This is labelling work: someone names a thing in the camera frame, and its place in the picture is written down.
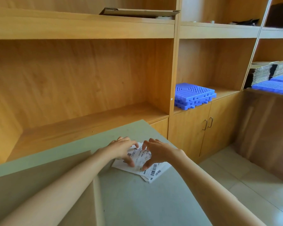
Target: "forearm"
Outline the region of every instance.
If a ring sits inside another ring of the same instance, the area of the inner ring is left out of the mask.
[[[170,163],[181,175],[214,226],[265,225],[181,150],[173,154]]]
[[[109,152],[97,151],[25,201],[0,222],[0,226],[58,225],[98,172],[111,159]]]

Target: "floor tile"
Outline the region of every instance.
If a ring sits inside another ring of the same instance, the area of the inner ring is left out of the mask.
[[[283,212],[242,182],[229,191],[267,226],[283,226]]]
[[[217,165],[211,159],[207,159],[199,164],[199,166],[211,175],[217,182],[219,182],[226,189],[231,188],[234,184],[239,182],[233,175],[228,173],[225,169]]]
[[[282,180],[260,167],[255,167],[241,181],[283,211]]]
[[[230,146],[211,156],[210,159],[238,179],[253,167],[253,163],[238,155]]]

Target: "person's left hand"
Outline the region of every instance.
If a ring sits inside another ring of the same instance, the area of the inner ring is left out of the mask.
[[[123,159],[130,167],[134,167],[134,162],[128,155],[128,150],[132,145],[139,147],[136,140],[130,140],[129,137],[119,137],[117,140],[113,140],[108,146],[102,148],[102,150],[107,151],[113,159]]]

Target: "metal handle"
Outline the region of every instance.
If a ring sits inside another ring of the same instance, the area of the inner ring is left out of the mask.
[[[211,127],[212,127],[212,125],[213,125],[213,121],[214,121],[214,119],[213,119],[212,117],[210,117],[210,119],[212,119],[212,123],[211,123],[211,126],[209,126],[209,128],[211,128]]]
[[[205,129],[203,129],[203,130],[206,130],[206,127],[207,127],[207,125],[208,125],[208,120],[205,120],[205,122],[206,122],[206,124],[205,124]]]

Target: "person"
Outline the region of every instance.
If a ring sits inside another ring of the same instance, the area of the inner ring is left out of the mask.
[[[0,226],[58,225],[109,161],[115,158],[123,159],[129,166],[134,167],[132,158],[127,155],[132,145],[139,147],[135,140],[119,137],[108,146],[98,149],[84,162],[25,201],[3,219]],[[183,178],[212,225],[265,225],[234,195],[189,159],[183,150],[157,139],[145,140],[142,149],[145,150],[145,148],[151,152],[152,156],[142,169],[148,169],[153,163],[170,163]]]

